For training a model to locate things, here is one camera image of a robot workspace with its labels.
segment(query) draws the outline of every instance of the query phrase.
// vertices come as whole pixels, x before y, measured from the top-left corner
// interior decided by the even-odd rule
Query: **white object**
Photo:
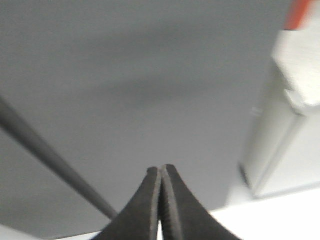
[[[320,184],[320,4],[314,9],[309,26],[281,32],[274,51],[242,163],[256,197]]]

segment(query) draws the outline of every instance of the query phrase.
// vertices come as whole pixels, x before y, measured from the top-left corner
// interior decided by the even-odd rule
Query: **black rod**
[[[0,97],[0,126],[109,219],[117,212]]]

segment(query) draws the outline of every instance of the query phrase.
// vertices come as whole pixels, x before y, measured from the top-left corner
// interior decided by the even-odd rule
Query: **orange object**
[[[284,26],[285,30],[297,30],[301,26],[311,1],[312,0],[293,1]]]

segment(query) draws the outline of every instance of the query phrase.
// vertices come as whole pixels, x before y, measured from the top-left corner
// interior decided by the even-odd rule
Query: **metal rod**
[[[109,219],[117,212],[50,147],[1,97],[0,126]]]

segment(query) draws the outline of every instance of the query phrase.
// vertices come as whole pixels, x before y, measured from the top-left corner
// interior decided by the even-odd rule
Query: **gray wall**
[[[223,206],[289,0],[2,1],[0,94],[120,211],[173,163]],[[108,220],[0,133],[0,222],[38,237]]]

